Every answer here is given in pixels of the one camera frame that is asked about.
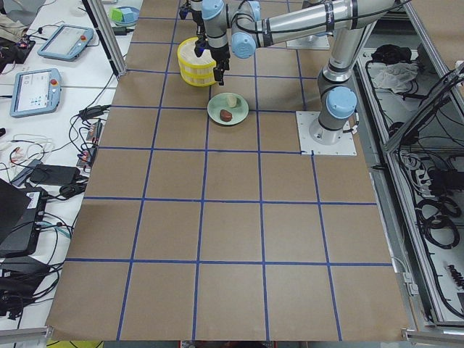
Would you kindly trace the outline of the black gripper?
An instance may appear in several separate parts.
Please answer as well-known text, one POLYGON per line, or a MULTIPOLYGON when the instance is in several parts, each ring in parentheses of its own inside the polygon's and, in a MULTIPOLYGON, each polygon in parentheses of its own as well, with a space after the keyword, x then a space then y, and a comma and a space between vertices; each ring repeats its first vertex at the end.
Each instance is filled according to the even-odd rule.
MULTIPOLYGON (((207 39, 204 36, 198 37, 194 43, 194 53, 197 57, 202 57, 204 50, 207 48, 207 39)), ((230 51, 228 44, 222 47, 211 47, 210 53, 216 61, 216 67, 213 68, 215 81, 219 86, 224 85, 224 72, 229 70, 230 51)))
POLYGON ((196 35, 205 36, 205 27, 202 19, 202 0, 187 0, 179 6, 178 15, 181 20, 185 20, 188 14, 191 14, 193 21, 198 24, 196 35))

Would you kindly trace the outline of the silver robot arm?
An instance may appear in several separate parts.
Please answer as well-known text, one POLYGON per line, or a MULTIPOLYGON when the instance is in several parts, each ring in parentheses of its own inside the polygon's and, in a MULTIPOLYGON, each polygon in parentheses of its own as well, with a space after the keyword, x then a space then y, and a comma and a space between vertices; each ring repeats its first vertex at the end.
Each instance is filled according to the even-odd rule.
POLYGON ((257 37, 257 42, 269 42, 270 45, 277 43, 278 35, 282 35, 285 41, 293 39, 324 37, 331 34, 331 31, 322 33, 309 34, 308 29, 298 32, 290 30, 288 33, 282 31, 272 31, 270 28, 270 19, 261 20, 260 4, 258 1, 242 1, 236 7, 224 4, 223 1, 186 1, 179 7, 179 16, 182 20, 186 19, 188 13, 197 25, 197 37, 200 41, 208 40, 214 47, 225 44, 227 41, 227 30, 231 29, 233 33, 244 33, 257 37), (252 25, 258 25, 262 22, 261 28, 239 27, 236 21, 239 16, 251 20, 252 25))
POLYGON ((357 97, 347 85, 355 60, 376 21, 400 6, 401 1, 319 1, 299 11, 261 18, 258 1, 187 1, 179 15, 192 15, 198 38, 194 52, 198 57, 210 52, 219 85, 224 84, 223 75, 230 68, 232 55, 247 59, 260 48, 311 35, 334 34, 331 56, 318 76, 322 110, 309 128, 314 141, 333 145, 340 140, 357 106, 357 97))

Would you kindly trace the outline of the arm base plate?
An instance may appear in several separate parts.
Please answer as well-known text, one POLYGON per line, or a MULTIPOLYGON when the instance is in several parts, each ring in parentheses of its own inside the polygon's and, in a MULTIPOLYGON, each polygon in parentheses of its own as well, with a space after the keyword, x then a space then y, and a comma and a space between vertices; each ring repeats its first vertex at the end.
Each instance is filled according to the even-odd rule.
POLYGON ((330 43, 327 35, 312 35, 287 41, 286 48, 328 51, 330 49, 330 43))
POLYGON ((301 154, 321 156, 357 155, 349 121, 340 130, 326 130, 319 123, 319 112, 296 112, 301 154))

